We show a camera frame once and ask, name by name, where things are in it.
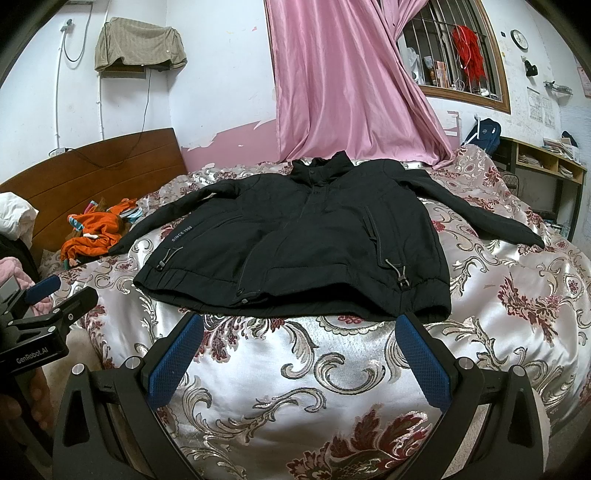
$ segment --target wooden headboard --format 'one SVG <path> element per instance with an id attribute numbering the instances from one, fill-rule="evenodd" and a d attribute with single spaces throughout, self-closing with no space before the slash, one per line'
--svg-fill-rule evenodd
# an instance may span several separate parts
<path id="1" fill-rule="evenodd" d="M 59 250 L 72 231 L 67 216 L 83 213 L 91 200 L 104 197 L 111 206 L 140 198 L 185 173 L 174 130 L 163 128 L 49 158 L 2 183 L 0 192 L 14 192 L 39 210 L 31 248 L 39 262 L 43 249 Z"/>

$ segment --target paper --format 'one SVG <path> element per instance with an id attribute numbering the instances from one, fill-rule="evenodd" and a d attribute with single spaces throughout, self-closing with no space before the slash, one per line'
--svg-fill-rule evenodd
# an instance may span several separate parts
<path id="1" fill-rule="evenodd" d="M 542 110 L 544 111 L 544 124 L 549 128 L 556 128 L 554 111 L 552 110 L 552 100 L 548 97 L 542 97 Z"/>
<path id="2" fill-rule="evenodd" d="M 527 87 L 527 100 L 530 104 L 530 118 L 537 120 L 538 122 L 544 121 L 544 115 L 542 112 L 542 97 L 534 89 Z"/>
<path id="3" fill-rule="evenodd" d="M 457 112 L 449 113 L 447 110 L 436 109 L 435 115 L 437 115 L 444 130 L 457 128 Z"/>

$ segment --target backpack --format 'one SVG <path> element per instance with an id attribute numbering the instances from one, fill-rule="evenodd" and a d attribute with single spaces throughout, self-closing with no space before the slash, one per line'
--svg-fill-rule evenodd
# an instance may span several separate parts
<path id="1" fill-rule="evenodd" d="M 478 145 L 489 157 L 492 156 L 501 144 L 501 125 L 490 118 L 480 120 L 468 134 L 464 144 L 467 143 Z"/>

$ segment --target satin bedspread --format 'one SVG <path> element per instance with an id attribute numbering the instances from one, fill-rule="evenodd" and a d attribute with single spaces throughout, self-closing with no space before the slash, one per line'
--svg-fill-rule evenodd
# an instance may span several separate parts
<path id="1" fill-rule="evenodd" d="M 446 253 L 453 304 L 450 318 L 428 330 L 480 367 L 522 365 L 556 429 L 591 401 L 591 264 L 510 194 L 482 150 L 468 145 L 457 153 L 453 165 L 430 170 L 433 177 L 474 205 L 527 223 L 546 249 L 478 238 L 458 214 L 424 199 Z M 290 168 L 205 168 L 138 204 L 149 214 L 214 181 Z M 132 284 L 178 221 L 140 239 L 128 255 L 59 273 L 55 304 L 84 286 L 99 293 L 81 325 L 105 368 L 143 355 L 184 313 Z M 58 269 L 48 255 L 45 275 Z M 440 415 L 409 370 L 393 322 L 348 315 L 204 320 L 203 344 L 158 415 L 210 480 L 373 478 L 412 455 Z"/>

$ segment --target wall shelf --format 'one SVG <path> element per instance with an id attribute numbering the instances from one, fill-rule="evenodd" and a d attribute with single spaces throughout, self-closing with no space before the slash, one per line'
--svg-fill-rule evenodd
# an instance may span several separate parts
<path id="1" fill-rule="evenodd" d="M 536 165 L 530 165 L 528 163 L 519 160 L 519 155 L 525 153 L 534 157 L 542 165 L 538 167 Z M 501 137 L 501 144 L 494 153 L 492 159 L 498 163 L 506 165 L 508 172 L 515 174 L 515 170 L 520 168 L 523 170 L 530 170 L 542 175 L 548 175 L 554 177 L 560 182 L 557 182 L 556 191 L 554 192 L 554 214 L 558 214 L 558 210 L 561 204 L 562 198 L 562 185 L 563 183 L 570 182 L 574 183 L 577 189 L 576 200 L 574 204 L 574 211 L 570 222 L 569 241 L 573 240 L 574 229 L 577 225 L 577 219 L 579 217 L 579 209 L 581 205 L 581 198 L 583 195 L 583 185 L 585 181 L 585 175 L 587 168 L 580 165 L 568 158 L 556 155 L 544 148 L 536 147 L 521 140 L 515 138 Z M 560 173 L 558 167 L 566 168 L 573 173 L 573 178 L 570 179 Z"/>

